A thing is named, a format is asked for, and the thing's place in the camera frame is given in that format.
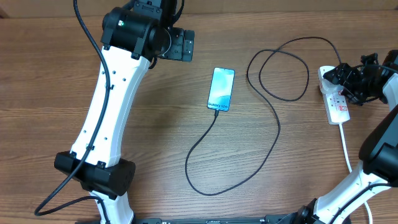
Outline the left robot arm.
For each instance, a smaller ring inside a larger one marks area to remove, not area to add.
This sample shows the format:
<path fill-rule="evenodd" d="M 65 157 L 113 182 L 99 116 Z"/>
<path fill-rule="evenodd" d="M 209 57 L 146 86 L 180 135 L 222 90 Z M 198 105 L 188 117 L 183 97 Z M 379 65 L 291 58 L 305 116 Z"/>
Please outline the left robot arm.
<path fill-rule="evenodd" d="M 89 192 L 101 223 L 132 223 L 128 188 L 135 164 L 121 158 L 126 121 L 144 75 L 158 59 L 189 62 L 195 33 L 175 26 L 183 1 L 131 1 L 103 19 L 101 66 L 85 122 L 54 166 Z"/>

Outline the Galaxy smartphone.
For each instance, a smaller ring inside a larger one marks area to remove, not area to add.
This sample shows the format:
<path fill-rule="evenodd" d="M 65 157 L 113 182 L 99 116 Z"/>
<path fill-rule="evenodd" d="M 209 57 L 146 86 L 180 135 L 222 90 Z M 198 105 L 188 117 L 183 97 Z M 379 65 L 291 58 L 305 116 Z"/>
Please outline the Galaxy smartphone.
<path fill-rule="evenodd" d="M 207 108 L 218 111 L 229 111 L 233 90 L 235 71 L 215 67 L 211 80 Z"/>

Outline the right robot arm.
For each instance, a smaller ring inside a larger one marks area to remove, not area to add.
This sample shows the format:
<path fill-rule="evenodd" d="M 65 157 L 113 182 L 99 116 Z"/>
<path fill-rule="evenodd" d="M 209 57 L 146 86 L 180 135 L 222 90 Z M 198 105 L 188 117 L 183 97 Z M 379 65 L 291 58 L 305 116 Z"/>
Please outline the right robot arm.
<path fill-rule="evenodd" d="M 335 111 L 347 103 L 379 99 L 389 106 L 389 114 L 363 142 L 358 165 L 349 175 L 281 223 L 349 223 L 349 215 L 367 200 L 397 187 L 397 51 L 389 51 L 383 63 L 371 54 L 363 55 L 355 67 L 347 63 L 320 67 L 318 78 L 324 101 Z"/>

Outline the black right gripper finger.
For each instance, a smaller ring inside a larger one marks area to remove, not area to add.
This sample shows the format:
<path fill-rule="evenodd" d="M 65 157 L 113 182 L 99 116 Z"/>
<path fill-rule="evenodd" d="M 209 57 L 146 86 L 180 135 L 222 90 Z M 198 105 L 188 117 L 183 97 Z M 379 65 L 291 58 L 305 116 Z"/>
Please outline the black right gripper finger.
<path fill-rule="evenodd" d="M 358 69 L 347 63 L 341 63 L 323 75 L 323 78 L 331 84 L 340 85 L 348 90 L 358 87 Z"/>
<path fill-rule="evenodd" d="M 351 104 L 354 104 L 354 105 L 358 103 L 358 98 L 357 98 L 356 94 L 352 93 L 348 89 L 344 88 L 341 91 L 341 94 L 346 98 L 348 103 L 351 103 Z"/>

